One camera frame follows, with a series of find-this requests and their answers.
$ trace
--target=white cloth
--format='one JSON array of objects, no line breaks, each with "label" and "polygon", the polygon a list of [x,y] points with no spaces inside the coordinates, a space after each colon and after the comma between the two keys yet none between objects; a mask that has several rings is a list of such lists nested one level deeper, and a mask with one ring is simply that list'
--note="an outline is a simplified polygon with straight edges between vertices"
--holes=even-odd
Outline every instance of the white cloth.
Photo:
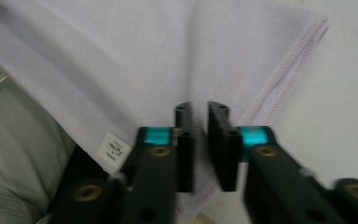
[{"label": "white cloth", "polygon": [[[200,126],[208,100],[231,107],[234,125],[269,124],[327,28],[269,0],[2,4],[0,66],[109,173],[96,153],[106,132],[132,145],[139,126],[172,126],[186,101]],[[179,219],[217,190],[202,155]]]},{"label": "white cloth", "polygon": [[0,223],[36,223],[47,213],[74,147],[29,96],[0,84]]}]

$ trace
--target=gray fabric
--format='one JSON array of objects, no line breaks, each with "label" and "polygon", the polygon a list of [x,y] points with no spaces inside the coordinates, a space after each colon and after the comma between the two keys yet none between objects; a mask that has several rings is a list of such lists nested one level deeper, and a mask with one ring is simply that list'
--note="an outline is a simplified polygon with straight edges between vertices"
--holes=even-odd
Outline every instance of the gray fabric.
[{"label": "gray fabric", "polygon": [[74,146],[22,90],[0,85],[0,223],[36,223],[46,214]]}]

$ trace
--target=clothing tag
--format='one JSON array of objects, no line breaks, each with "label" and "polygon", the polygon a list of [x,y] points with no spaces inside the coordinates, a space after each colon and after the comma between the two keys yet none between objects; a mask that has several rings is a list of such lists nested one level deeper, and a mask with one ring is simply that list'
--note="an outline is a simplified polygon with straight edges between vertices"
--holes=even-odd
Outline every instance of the clothing tag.
[{"label": "clothing tag", "polygon": [[131,152],[132,147],[112,133],[107,132],[98,148],[97,154],[104,161],[112,165],[115,170],[119,170]]}]

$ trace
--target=folded towel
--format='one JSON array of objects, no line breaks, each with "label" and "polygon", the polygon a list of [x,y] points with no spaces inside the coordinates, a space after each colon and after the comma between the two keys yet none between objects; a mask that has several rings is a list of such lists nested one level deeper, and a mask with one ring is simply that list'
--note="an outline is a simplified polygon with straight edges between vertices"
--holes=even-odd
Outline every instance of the folded towel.
[{"label": "folded towel", "polygon": [[[109,173],[106,133],[132,146],[140,126],[172,126],[191,101],[200,128],[208,100],[234,125],[268,125],[327,22],[269,0],[9,1],[0,8],[0,66]],[[196,192],[177,216],[195,216],[218,190],[199,145]]]}]

